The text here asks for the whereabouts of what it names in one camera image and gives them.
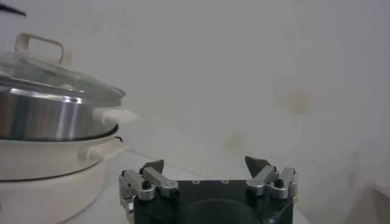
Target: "screw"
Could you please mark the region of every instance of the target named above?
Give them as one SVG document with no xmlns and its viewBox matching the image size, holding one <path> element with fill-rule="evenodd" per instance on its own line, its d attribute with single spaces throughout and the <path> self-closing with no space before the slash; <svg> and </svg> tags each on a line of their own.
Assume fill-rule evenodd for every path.
<svg viewBox="0 0 390 224">
<path fill-rule="evenodd" d="M 146 189 L 149 189 L 151 187 L 152 187 L 151 182 L 149 182 L 147 180 L 142 182 L 142 190 L 146 190 Z"/>
<path fill-rule="evenodd" d="M 282 179 L 276 179 L 274 181 L 275 187 L 283 187 L 285 185 L 285 182 Z"/>
</svg>

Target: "pot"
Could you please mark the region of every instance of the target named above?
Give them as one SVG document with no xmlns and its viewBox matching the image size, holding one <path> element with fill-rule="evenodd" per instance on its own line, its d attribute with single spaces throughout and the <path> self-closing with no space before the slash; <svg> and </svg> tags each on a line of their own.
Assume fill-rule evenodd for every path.
<svg viewBox="0 0 390 224">
<path fill-rule="evenodd" d="M 31 53 L 31 39 L 60 46 L 60 59 Z M 18 35 L 15 53 L 0 54 L 0 139 L 96 139 L 133 119 L 118 108 L 124 91 L 70 70 L 70 60 L 60 42 L 29 33 Z"/>
</svg>

